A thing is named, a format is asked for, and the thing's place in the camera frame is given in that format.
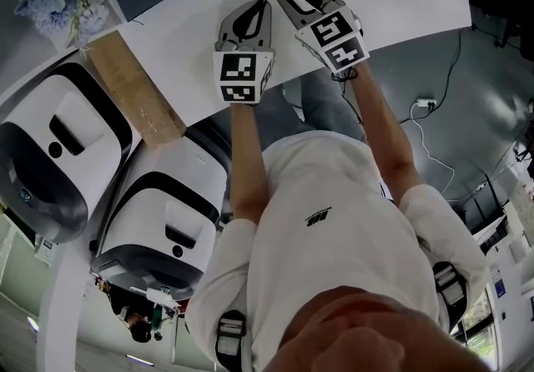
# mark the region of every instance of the floor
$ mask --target floor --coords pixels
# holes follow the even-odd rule
[[[504,21],[485,18],[475,8],[471,12],[478,28],[502,35]],[[484,173],[493,181],[501,204],[516,185],[516,175],[524,166],[515,165],[514,153],[507,150],[525,127],[527,104],[534,97],[533,64],[513,47],[519,45],[518,38],[512,38],[511,45],[503,49],[495,48],[494,42],[491,35],[481,31],[469,28],[462,31],[461,55],[451,74],[446,100],[439,110],[420,121],[431,155],[456,171],[444,197],[460,199],[451,205],[466,211],[469,228],[481,222],[470,194],[484,180]],[[369,62],[375,77],[399,120],[409,117],[410,106],[416,99],[442,98],[458,44],[458,31],[451,31],[371,53]],[[286,97],[298,103],[298,80],[288,82],[285,88]],[[414,110],[415,117],[421,115],[425,112]],[[224,133],[229,133],[229,110],[216,114],[213,121]],[[404,123],[403,128],[420,173],[427,183],[441,191],[451,171],[427,158],[421,132],[413,122]],[[476,199],[486,216],[496,208],[489,188],[478,193]]]

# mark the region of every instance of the power cable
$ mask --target power cable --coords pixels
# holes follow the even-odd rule
[[[349,106],[352,108],[352,111],[354,112],[354,114],[356,115],[356,117],[358,118],[358,122],[363,126],[364,125],[364,122],[362,121],[360,115],[358,114],[358,112],[356,111],[356,108],[354,108],[354,106],[352,105],[352,103],[350,103],[349,99],[345,96],[345,92],[346,92],[346,88],[347,88],[347,81],[349,80],[352,80],[354,78],[357,78],[358,77],[358,71],[356,71],[356,69],[353,67],[353,68],[349,68],[345,73],[343,73],[343,75],[341,76],[338,76],[338,75],[335,75],[334,73],[332,73],[331,75],[331,78],[333,81],[335,82],[338,82],[338,83],[343,83],[343,93],[341,96],[343,96],[343,99],[349,104]],[[298,109],[302,109],[302,107],[300,105],[296,105],[294,103],[290,103],[290,105],[294,108],[298,108]]]
[[[530,124],[530,122],[526,122],[526,124],[521,128],[521,130],[519,131],[519,133],[515,136],[515,138],[510,142],[510,144],[508,145],[508,148],[506,148],[506,151],[502,154],[502,156],[499,158],[499,160],[496,162],[496,165],[493,167],[493,169],[491,170],[491,173],[489,174],[488,178],[494,182],[495,180],[497,180],[504,172],[507,172],[508,170],[510,170],[512,167],[514,167],[516,164],[520,163],[520,162],[515,162],[513,163],[512,165],[510,165],[508,168],[506,169],[503,169],[499,175],[494,178],[494,179],[491,179],[491,177],[493,176],[493,174],[495,173],[495,171],[497,170],[497,168],[499,167],[499,164],[501,164],[502,160],[506,157],[506,155],[508,154],[508,152],[514,147],[514,145],[516,144],[516,141],[521,137],[521,135],[525,132],[526,128],[528,127],[528,125]],[[476,189],[481,185],[481,183],[483,183],[484,181],[486,181],[486,179],[482,179],[474,189],[472,189],[468,194],[466,194],[465,196],[459,198],[459,199],[452,199],[452,200],[447,200],[448,202],[459,202],[459,201],[462,201],[463,199],[466,199],[466,201],[464,203],[461,204],[460,208],[463,208],[463,206],[473,198],[473,196],[475,194],[478,193],[478,191],[476,191]]]
[[[485,34],[485,35],[489,35],[490,37],[493,37],[495,40],[499,41],[499,43],[502,44],[502,40],[501,40],[501,38],[499,38],[498,35],[489,33],[489,32],[487,32],[487,31],[484,31],[483,29],[478,28],[477,25],[475,25],[474,23],[471,25],[471,29],[472,29],[473,31],[480,31],[481,33],[483,33],[483,34]],[[506,45],[507,45],[507,46],[510,46],[511,48],[515,48],[516,50],[521,51],[521,49],[520,49],[518,46],[514,46],[514,45],[511,44],[511,43],[507,43]]]
[[[417,127],[419,128],[419,130],[421,131],[421,143],[423,144],[423,148],[425,149],[426,151],[426,155],[428,156],[428,158],[430,160],[434,160],[435,162],[439,163],[441,166],[445,167],[445,168],[448,168],[450,171],[452,171],[452,175],[451,175],[451,179],[449,179],[449,182],[447,183],[447,185],[443,188],[443,191],[441,191],[441,193],[443,194],[448,188],[449,188],[449,185],[451,185],[451,182],[452,182],[452,179],[454,178],[454,174],[455,174],[455,170],[451,167],[451,166],[447,166],[445,163],[443,163],[442,161],[438,160],[437,158],[434,158],[431,156],[431,154],[429,153],[428,151],[428,148],[426,147],[425,145],[425,132],[423,131],[423,127],[418,124],[418,122],[416,122],[414,120],[414,116],[413,116],[413,110],[414,110],[414,107],[416,106],[417,104],[414,103],[411,108],[410,108],[410,117],[411,117],[411,121],[414,122]]]
[[[443,91],[443,96],[441,96],[440,102],[434,108],[432,108],[428,112],[427,115],[424,115],[424,116],[418,117],[418,118],[405,118],[404,120],[401,120],[399,122],[399,124],[403,124],[403,123],[406,123],[406,122],[409,122],[409,121],[414,121],[415,122],[416,120],[422,120],[423,118],[427,118],[431,114],[435,113],[438,109],[440,109],[441,105],[443,105],[443,103],[445,102],[445,99],[447,97],[447,94],[449,93],[449,87],[451,85],[452,70],[454,69],[454,67],[458,63],[458,60],[460,59],[460,55],[461,55],[461,35],[464,32],[464,29],[465,28],[462,28],[460,31],[458,31],[458,46],[457,46],[456,51],[454,52],[453,58],[451,60],[451,65],[449,66],[449,71],[447,73],[447,78],[446,78],[446,82],[445,82],[445,90]]]

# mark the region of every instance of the white t-shirt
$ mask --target white t-shirt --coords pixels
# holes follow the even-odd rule
[[[259,225],[226,226],[187,309],[189,330],[213,361],[219,319],[244,288],[257,371],[299,309],[339,286],[389,296],[437,321],[434,275],[419,242],[466,278],[469,305],[481,295],[486,258],[465,225],[430,186],[408,190],[399,208],[382,197],[363,143],[301,133],[271,145],[264,162],[271,198]]]

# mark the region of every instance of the white table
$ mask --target white table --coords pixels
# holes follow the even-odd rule
[[[120,28],[145,71],[187,125],[224,108],[214,90],[212,52],[220,23],[249,0],[165,0]],[[467,0],[345,0],[365,31],[369,50],[471,24]],[[276,0],[270,86],[320,67],[294,39]]]

